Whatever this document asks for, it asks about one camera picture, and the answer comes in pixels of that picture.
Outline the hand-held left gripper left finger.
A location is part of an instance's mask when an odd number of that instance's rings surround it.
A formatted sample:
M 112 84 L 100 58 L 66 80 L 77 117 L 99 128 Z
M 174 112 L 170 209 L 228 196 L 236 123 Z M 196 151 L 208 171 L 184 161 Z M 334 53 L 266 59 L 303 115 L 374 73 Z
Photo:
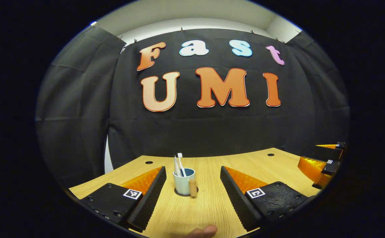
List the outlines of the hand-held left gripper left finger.
M 120 226 L 144 231 L 165 181 L 165 166 L 161 166 L 121 185 L 107 183 L 81 201 L 99 215 Z

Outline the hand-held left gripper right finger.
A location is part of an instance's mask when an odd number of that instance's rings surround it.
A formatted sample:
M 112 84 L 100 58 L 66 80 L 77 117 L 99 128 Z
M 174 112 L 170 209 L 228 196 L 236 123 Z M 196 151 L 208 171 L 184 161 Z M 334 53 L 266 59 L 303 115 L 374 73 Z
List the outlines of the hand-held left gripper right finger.
M 221 166 L 220 179 L 247 231 L 285 220 L 312 200 L 283 182 L 267 184 L 227 166 Z

